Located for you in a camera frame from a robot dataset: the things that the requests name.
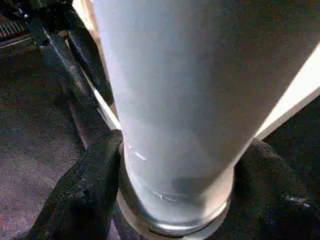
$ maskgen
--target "white surface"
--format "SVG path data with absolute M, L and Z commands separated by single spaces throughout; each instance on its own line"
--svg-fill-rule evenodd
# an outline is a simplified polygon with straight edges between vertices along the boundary
M 267 137 L 294 114 L 320 95 L 320 44 L 295 76 L 289 88 L 264 121 L 256 134 L 260 140 Z

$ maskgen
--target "white cylinder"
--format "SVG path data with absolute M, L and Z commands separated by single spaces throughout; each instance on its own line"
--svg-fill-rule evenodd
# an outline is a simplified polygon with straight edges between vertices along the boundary
M 263 2 L 97 0 L 95 11 L 124 136 L 123 199 L 154 232 L 197 231 L 228 201 L 236 162 L 319 34 L 292 33 L 307 16 L 288 16 L 289 31 L 287 13 Z

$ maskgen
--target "gray carpet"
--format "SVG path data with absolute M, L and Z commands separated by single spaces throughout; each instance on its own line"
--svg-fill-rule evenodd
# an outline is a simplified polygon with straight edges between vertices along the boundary
M 83 145 L 59 80 L 39 53 L 0 62 L 0 240 L 6 240 L 33 225 Z

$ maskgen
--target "scratch mark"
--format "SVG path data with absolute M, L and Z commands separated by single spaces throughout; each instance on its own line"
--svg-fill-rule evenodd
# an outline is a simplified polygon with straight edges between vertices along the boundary
M 136 155 L 138 158 L 142 159 L 143 161 L 147 162 L 148 160 L 146 158 L 144 158 L 143 156 L 141 156 L 139 153 L 134 152 L 134 155 Z
M 157 193 L 156 191 L 152 191 L 152 192 L 153 192 L 154 195 L 156 195 L 156 196 L 158 196 L 159 198 L 161 198 L 161 199 L 163 199 L 163 200 L 166 200 L 166 201 L 168 201 L 168 202 L 174 202 L 174 203 L 178 202 L 178 200 L 174 200 L 174 199 L 172 199 L 172 198 L 163 196 L 163 195 Z

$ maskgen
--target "black plastic part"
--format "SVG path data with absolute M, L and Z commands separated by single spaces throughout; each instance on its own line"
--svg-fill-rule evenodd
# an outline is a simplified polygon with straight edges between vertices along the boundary
M 71 52 L 106 103 L 113 104 L 112 89 L 94 39 L 73 8 L 66 11 L 66 16 L 71 24 L 67 37 Z
M 46 64 L 62 76 L 63 88 L 71 90 L 84 107 L 97 108 L 99 104 L 86 77 L 63 38 L 58 34 L 47 32 L 41 20 L 36 17 L 28 22 L 28 27 L 43 53 Z
M 0 47 L 7 41 L 29 34 L 23 21 L 8 21 L 0 25 Z

